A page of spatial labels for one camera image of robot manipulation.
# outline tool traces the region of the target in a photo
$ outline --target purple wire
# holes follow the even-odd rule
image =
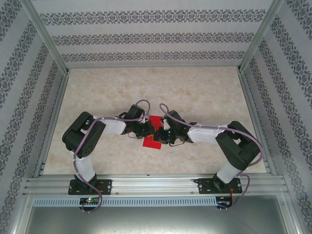
[[[146,112],[143,116],[141,116],[140,118],[135,118],[135,119],[121,119],[121,118],[117,118],[117,117],[100,117],[100,118],[95,119],[95,120],[92,122],[92,124],[90,125],[88,131],[86,132],[85,136],[83,137],[83,139],[82,139],[82,141],[80,142],[79,146],[77,147],[76,151],[74,152],[74,156],[73,156],[73,160],[74,160],[74,169],[75,169],[75,171],[76,171],[78,177],[79,177],[85,184],[87,184],[90,188],[94,189],[94,190],[98,193],[98,195],[99,195],[99,197],[100,197],[100,202],[99,202],[98,206],[96,206],[93,210],[88,211],[88,213],[94,212],[94,211],[96,211],[98,208],[100,208],[100,206],[101,206],[101,204],[102,204],[102,202],[103,202],[103,196],[102,196],[101,192],[100,192],[96,187],[94,187],[92,184],[90,184],[88,181],[86,181],[86,180],[82,177],[82,175],[80,174],[80,172],[79,172],[79,170],[78,170],[78,168],[77,168],[77,165],[76,165],[77,154],[78,154],[79,150],[82,148],[84,142],[86,141],[86,138],[88,137],[88,135],[89,135],[91,129],[93,128],[93,126],[95,125],[96,122],[98,122],[98,121],[100,121],[100,120],[103,120],[103,119],[121,120],[121,121],[138,121],[138,120],[142,120],[143,118],[145,118],[146,116],[148,116],[148,114],[149,114],[149,112],[150,112],[150,109],[151,109],[151,104],[150,104],[150,102],[149,102],[148,100],[142,99],[142,100],[138,101],[138,102],[136,103],[136,105],[138,105],[138,104],[139,104],[140,102],[142,102],[142,101],[144,101],[144,102],[146,102],[146,103],[148,104],[148,110],[147,110],[147,112]],[[81,207],[82,212],[85,212],[85,210],[83,209],[84,205],[85,205],[85,204],[83,204],[82,207]]]
[[[181,124],[184,124],[184,125],[186,125],[186,126],[189,126],[189,127],[191,127],[191,128],[221,129],[221,130],[226,130],[226,131],[231,131],[231,132],[239,133],[239,134],[241,134],[241,135],[243,135],[243,136],[248,137],[249,139],[251,139],[251,140],[259,147],[259,150],[260,150],[260,157],[258,158],[258,160],[255,161],[254,163],[249,164],[249,166],[254,166],[254,165],[256,165],[257,163],[259,163],[259,162],[262,160],[262,158],[263,158],[263,148],[262,148],[261,144],[259,143],[259,141],[257,141],[253,136],[251,136],[251,135],[249,135],[249,134],[247,134],[247,133],[245,133],[245,132],[242,132],[242,131],[240,131],[240,130],[232,129],[232,128],[227,128],[227,127],[216,127],[216,126],[209,126],[209,125],[202,125],[202,126],[200,126],[200,125],[191,125],[191,124],[188,124],[188,123],[186,123],[186,122],[183,122],[183,121],[181,121],[181,120],[179,120],[179,119],[177,119],[177,118],[172,117],[172,116],[169,114],[169,108],[168,108],[168,106],[167,106],[166,104],[161,103],[161,104],[159,104],[159,107],[160,107],[161,111],[162,111],[163,113],[165,113],[165,115],[168,116],[169,118],[173,119],[174,121],[176,121],[176,122],[178,122],[178,123],[181,123]],[[249,184],[250,184],[250,177],[249,177],[247,174],[242,174],[242,173],[243,173],[243,171],[241,171],[240,173],[238,173],[238,176],[246,176],[247,179],[248,179],[248,183],[247,183],[247,186],[246,186],[244,192],[241,194],[241,196],[238,198],[238,200],[235,202],[235,204],[232,205],[231,207],[234,207],[234,206],[243,198],[243,196],[245,195],[245,193],[246,193],[246,191],[247,191],[247,189],[248,189],[248,187],[249,187]]]

